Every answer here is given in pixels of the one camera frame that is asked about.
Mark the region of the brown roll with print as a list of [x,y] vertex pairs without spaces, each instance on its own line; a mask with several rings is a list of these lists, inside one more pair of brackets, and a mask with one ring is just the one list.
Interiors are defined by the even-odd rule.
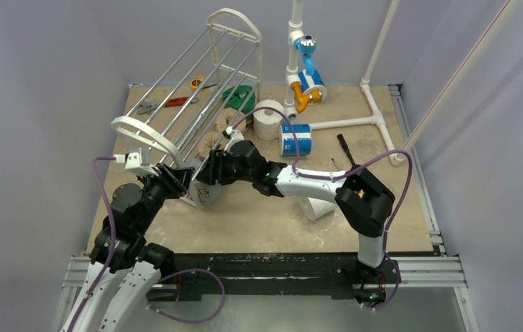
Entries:
[[225,143],[228,140],[223,136],[222,133],[219,133],[218,131],[208,132],[202,137],[202,139],[200,139],[196,146],[200,160],[203,160],[210,154],[210,150],[214,147],[215,142],[218,140],[219,144],[217,145],[217,149],[223,149]]

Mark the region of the grey paper roll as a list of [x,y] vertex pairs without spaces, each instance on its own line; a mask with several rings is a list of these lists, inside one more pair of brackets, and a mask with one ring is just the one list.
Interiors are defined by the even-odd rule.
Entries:
[[220,184],[208,185],[194,178],[190,182],[189,194],[195,207],[202,210],[221,196],[221,186]]

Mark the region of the white metal shelf rack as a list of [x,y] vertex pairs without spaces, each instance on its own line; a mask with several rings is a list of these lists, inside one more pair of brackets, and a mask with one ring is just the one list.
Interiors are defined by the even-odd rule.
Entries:
[[[204,77],[210,89],[191,91],[190,81]],[[192,179],[204,162],[196,149],[202,137],[214,129],[214,121],[224,110],[222,93],[231,86],[253,88],[256,102],[262,85],[262,34],[242,12],[222,8],[212,13],[203,30],[144,92],[129,98],[129,108],[111,122],[128,150],[147,147],[151,164],[171,168],[193,167]],[[190,96],[199,101],[183,106],[164,107],[172,98]],[[160,102],[150,114],[134,110],[142,101]]]

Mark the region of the green paper roll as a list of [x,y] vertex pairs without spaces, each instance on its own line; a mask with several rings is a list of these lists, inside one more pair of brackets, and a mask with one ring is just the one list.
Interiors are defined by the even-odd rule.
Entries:
[[222,93],[223,108],[239,110],[243,114],[251,112],[256,105],[253,88],[248,85],[231,86]]

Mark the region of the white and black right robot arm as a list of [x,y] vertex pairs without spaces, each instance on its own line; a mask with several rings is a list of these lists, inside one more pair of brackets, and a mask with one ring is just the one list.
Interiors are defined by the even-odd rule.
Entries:
[[395,216],[396,197],[363,166],[348,172],[294,169],[266,160],[249,140],[210,153],[196,179],[207,185],[245,181],[264,196],[307,197],[334,203],[358,233],[356,271],[372,282],[384,271],[387,224]]

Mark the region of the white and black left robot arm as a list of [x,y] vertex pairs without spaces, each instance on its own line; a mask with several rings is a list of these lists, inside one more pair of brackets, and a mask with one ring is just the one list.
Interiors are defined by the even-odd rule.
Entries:
[[193,173],[159,164],[152,175],[116,188],[63,331],[119,331],[149,287],[174,276],[174,253],[147,243],[145,234],[166,200],[187,193]]

